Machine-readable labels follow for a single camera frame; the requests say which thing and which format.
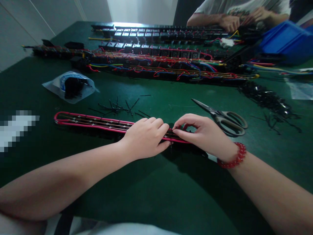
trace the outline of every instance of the person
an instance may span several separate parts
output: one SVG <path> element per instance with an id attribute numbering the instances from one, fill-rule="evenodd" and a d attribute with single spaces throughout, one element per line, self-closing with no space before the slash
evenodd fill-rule
<path id="1" fill-rule="evenodd" d="M 179 137 L 223 162 L 233 161 L 237 154 L 237 145 L 208 117 L 186 114 L 174 126 L 173 132 Z M 197 130 L 190 133 L 181 130 L 181 126 Z M 43 234 L 43 221 L 62 211 L 99 180 L 132 161 L 155 156 L 169 147 L 169 141 L 160 143 L 168 128 L 160 118 L 143 118 L 119 142 L 60 159 L 8 183 L 0 189 L 0 233 Z M 312 194 L 249 152 L 243 162 L 228 171 L 276 233 L 313 234 Z M 174 234 L 149 225 L 121 226 L 97 227 L 97 231 Z"/>
<path id="2" fill-rule="evenodd" d="M 205 0 L 187 26 L 219 25 L 235 32 L 240 25 L 263 21 L 272 28 L 289 19 L 289 0 Z"/>

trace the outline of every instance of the blue bin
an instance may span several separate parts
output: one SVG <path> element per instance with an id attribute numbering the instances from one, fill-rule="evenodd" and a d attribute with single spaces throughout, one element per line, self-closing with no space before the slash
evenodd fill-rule
<path id="1" fill-rule="evenodd" d="M 299 65 L 313 57 L 313 26 L 303 29 L 285 21 L 263 34 L 264 53 L 283 54 L 282 64 Z"/>

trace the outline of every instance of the clear plastic bag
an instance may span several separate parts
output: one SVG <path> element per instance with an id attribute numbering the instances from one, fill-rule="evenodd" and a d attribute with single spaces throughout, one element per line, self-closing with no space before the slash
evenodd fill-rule
<path id="1" fill-rule="evenodd" d="M 68 71 L 42 85 L 71 104 L 76 104 L 95 91 L 99 92 L 93 80 L 74 71 Z"/>
<path id="2" fill-rule="evenodd" d="M 313 84 L 285 78 L 293 100 L 313 100 Z"/>

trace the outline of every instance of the scissor handle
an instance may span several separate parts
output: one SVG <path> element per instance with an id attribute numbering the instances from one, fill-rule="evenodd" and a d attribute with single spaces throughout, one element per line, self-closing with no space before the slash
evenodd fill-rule
<path id="1" fill-rule="evenodd" d="M 248 123 L 239 114 L 234 113 L 234 112 L 224 112 L 224 111 L 220 111 L 220 113 L 222 113 L 225 117 L 229 118 L 231 121 L 234 121 L 235 123 L 237 123 L 243 129 L 248 128 Z"/>
<path id="2" fill-rule="evenodd" d="M 237 124 L 235 124 L 233 121 L 230 121 L 228 119 L 226 119 L 225 117 L 221 116 L 221 115 L 214 115 L 214 120 L 216 122 L 216 124 L 227 134 L 232 135 L 232 136 L 243 136 L 246 132 L 243 129 L 242 126 L 239 126 Z M 229 131 L 228 129 L 225 128 L 225 126 L 230 126 L 233 129 L 237 130 L 237 132 L 233 131 Z"/>

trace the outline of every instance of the white connector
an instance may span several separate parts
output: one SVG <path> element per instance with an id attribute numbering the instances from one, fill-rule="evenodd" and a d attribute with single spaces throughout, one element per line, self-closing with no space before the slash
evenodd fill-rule
<path id="1" fill-rule="evenodd" d="M 223 48 L 228 48 L 228 47 L 232 47 L 233 45 L 235 45 L 234 40 L 233 39 L 226 39 L 226 38 L 222 38 L 219 41 L 221 47 Z"/>

